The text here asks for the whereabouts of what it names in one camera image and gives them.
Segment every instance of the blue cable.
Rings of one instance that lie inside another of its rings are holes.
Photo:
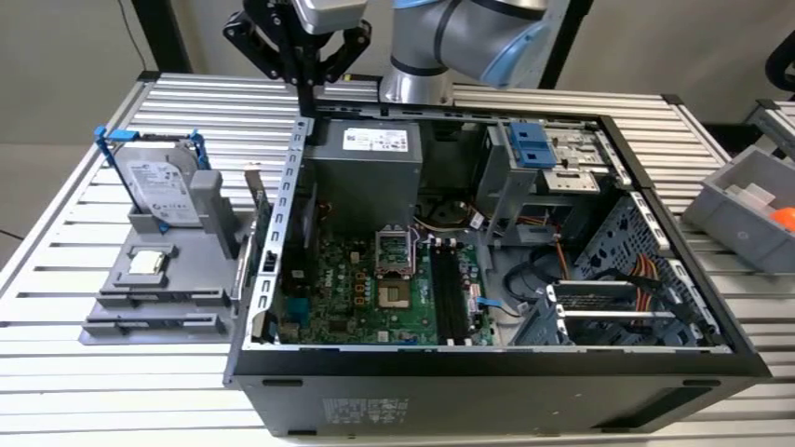
[[[489,307],[494,307],[494,308],[497,308],[497,309],[502,310],[502,311],[506,313],[506,315],[509,315],[509,317],[514,317],[514,318],[522,318],[522,316],[521,316],[521,315],[515,314],[514,312],[511,312],[509,309],[506,309],[506,308],[502,306],[502,302],[501,302],[499,300],[490,300],[489,298],[485,298],[485,297],[479,296],[479,297],[475,299],[475,301],[477,301],[477,303],[478,303],[479,305],[486,305],[486,306],[489,306]]]

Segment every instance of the motherboard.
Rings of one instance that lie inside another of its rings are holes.
[[[493,344],[474,247],[418,239],[400,231],[320,238],[306,296],[286,300],[283,343]]]

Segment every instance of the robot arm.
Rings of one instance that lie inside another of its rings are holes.
[[[371,44],[371,25],[360,20],[366,4],[367,0],[244,0],[244,10],[226,23],[224,37],[235,48],[266,76],[295,88],[304,116],[315,115],[316,88],[336,81]],[[350,25],[342,47],[322,61],[320,49],[336,28]]]
[[[226,38],[264,74],[295,87],[306,116],[316,113],[316,89],[336,81],[371,43],[371,25],[362,20],[367,3],[244,0],[244,11],[226,25]],[[530,72],[550,33],[547,0],[392,0],[392,6],[392,67],[382,101],[450,104],[449,68],[495,88],[514,87]],[[322,61],[336,31],[344,44]]]
[[[494,88],[525,79],[550,26],[547,0],[395,0],[384,102],[449,104],[457,72]]]

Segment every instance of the blue plastic latch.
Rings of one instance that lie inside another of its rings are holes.
[[[104,126],[98,126],[95,128],[95,144],[98,145],[99,151],[104,155],[104,159],[108,161],[108,165],[115,166],[116,160],[114,159],[114,154],[111,153],[111,148],[108,147],[108,142],[104,140]]]
[[[547,141],[547,132],[537,123],[511,123],[509,138],[519,157],[517,164],[522,168],[554,168],[558,157]]]
[[[196,158],[199,159],[199,169],[211,169],[208,149],[204,146],[204,136],[199,133],[199,130],[194,129],[194,132],[190,133],[188,139],[192,141],[196,150]]]
[[[111,135],[108,135],[108,140],[112,142],[134,142],[139,136],[140,134],[135,130],[114,129]]]
[[[292,322],[306,328],[310,325],[310,298],[288,298],[287,315]]]

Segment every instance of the power supply label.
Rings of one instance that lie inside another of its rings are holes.
[[[408,152],[408,132],[396,129],[346,129],[343,150]]]
[[[330,424],[403,424],[408,399],[324,399]]]

